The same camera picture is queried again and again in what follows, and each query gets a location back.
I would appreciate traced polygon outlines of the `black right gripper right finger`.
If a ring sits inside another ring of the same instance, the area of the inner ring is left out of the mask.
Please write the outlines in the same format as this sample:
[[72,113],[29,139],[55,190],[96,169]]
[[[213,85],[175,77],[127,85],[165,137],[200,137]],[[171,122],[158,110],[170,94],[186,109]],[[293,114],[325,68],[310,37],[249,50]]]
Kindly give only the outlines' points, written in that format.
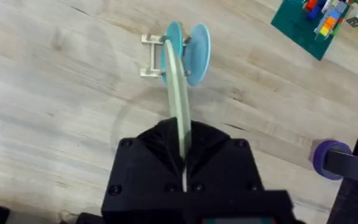
[[186,174],[192,192],[245,192],[263,190],[249,142],[232,138],[218,128],[191,122],[191,147]]

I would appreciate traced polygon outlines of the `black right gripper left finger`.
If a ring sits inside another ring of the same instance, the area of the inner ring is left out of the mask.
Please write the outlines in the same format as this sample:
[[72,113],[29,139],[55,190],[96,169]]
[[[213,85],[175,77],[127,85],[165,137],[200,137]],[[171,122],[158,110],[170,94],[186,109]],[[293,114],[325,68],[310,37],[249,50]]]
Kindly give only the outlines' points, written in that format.
[[183,193],[183,161],[178,152],[177,119],[169,118],[120,141],[103,209],[144,207]]

